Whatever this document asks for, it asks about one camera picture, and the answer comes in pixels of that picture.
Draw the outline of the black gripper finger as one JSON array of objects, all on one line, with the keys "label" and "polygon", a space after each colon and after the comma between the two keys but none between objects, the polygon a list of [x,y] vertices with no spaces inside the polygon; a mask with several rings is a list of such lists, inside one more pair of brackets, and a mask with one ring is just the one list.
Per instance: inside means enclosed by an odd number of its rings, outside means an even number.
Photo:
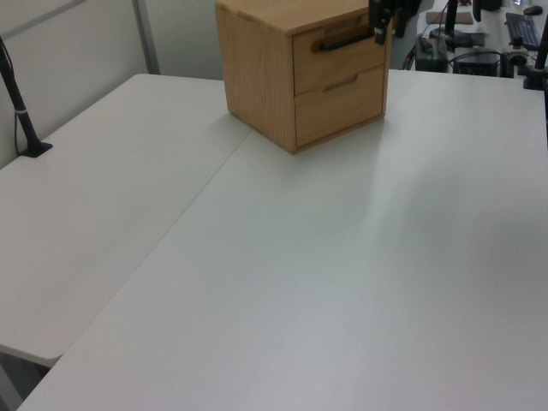
[{"label": "black gripper finger", "polygon": [[384,45],[388,26],[392,18],[392,1],[369,1],[369,26],[373,31],[375,42]]},{"label": "black gripper finger", "polygon": [[393,14],[393,35],[397,38],[403,38],[408,24],[408,9],[406,7],[397,8]]}]

